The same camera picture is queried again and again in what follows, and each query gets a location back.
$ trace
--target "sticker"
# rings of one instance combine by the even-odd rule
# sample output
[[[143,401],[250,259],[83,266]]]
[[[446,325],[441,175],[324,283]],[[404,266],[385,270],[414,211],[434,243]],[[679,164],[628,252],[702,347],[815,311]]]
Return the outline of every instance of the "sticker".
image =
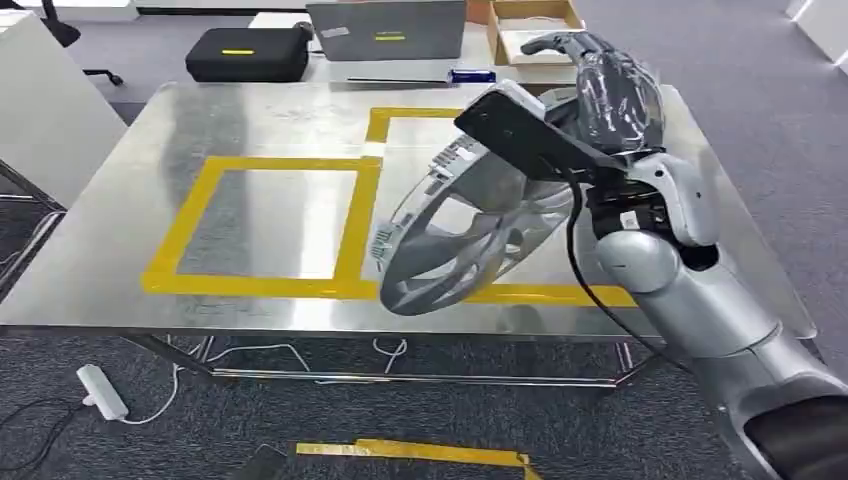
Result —
[[[618,218],[621,220],[621,226],[625,230],[639,230],[641,228],[639,227],[639,219],[636,218],[636,212],[633,210],[622,213]]]
[[[350,35],[350,30],[347,27],[338,27],[321,31],[321,36],[324,38],[341,37],[342,35]]]
[[[462,159],[465,160],[466,162],[470,162],[471,160],[474,160],[475,158],[477,158],[477,155],[469,152],[468,150],[466,150],[462,147],[457,147],[456,154],[459,155],[460,157],[462,157]]]

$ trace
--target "white wall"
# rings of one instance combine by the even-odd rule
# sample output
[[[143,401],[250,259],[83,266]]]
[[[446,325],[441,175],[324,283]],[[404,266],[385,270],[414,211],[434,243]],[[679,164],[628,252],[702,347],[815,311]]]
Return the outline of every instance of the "white wall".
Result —
[[[848,1],[794,0],[786,13],[831,61],[848,51]]]

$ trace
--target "white desk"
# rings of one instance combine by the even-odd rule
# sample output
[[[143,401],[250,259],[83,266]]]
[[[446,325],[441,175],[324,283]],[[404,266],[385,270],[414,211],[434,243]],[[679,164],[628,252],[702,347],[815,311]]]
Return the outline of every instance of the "white desk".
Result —
[[[69,208],[126,125],[38,17],[0,10],[0,159]]]
[[[299,21],[310,21],[306,13],[258,14],[250,28],[289,28]],[[317,41],[310,50],[318,50]],[[452,68],[492,70],[498,80],[512,79],[522,84],[572,84],[577,75],[575,68],[562,65],[496,66],[486,37],[486,27],[475,23],[465,24],[462,55],[448,60],[391,60],[381,62],[330,62],[321,54],[310,54],[309,67],[303,75],[304,82],[344,82],[352,78],[378,78],[390,80],[444,81]]]

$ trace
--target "white power strip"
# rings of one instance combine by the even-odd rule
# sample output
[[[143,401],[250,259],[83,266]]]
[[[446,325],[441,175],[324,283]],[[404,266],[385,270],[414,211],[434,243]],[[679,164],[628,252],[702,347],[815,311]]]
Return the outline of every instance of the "white power strip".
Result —
[[[100,414],[106,420],[119,420],[130,413],[115,387],[106,378],[106,374],[96,365],[86,365],[77,370],[77,376],[82,382],[88,396],[83,399],[85,405],[97,405]]]

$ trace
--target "yellow tape on floor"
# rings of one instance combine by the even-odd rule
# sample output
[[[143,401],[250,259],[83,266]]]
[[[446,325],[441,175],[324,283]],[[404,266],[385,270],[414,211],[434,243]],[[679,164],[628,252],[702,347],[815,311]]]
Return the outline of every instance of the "yellow tape on floor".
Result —
[[[341,455],[348,457],[407,458],[441,462],[473,463],[524,469],[524,480],[541,480],[530,467],[530,457],[509,450],[449,447],[426,443],[397,442],[393,440],[359,439],[353,445],[328,443],[298,443],[299,455]]]

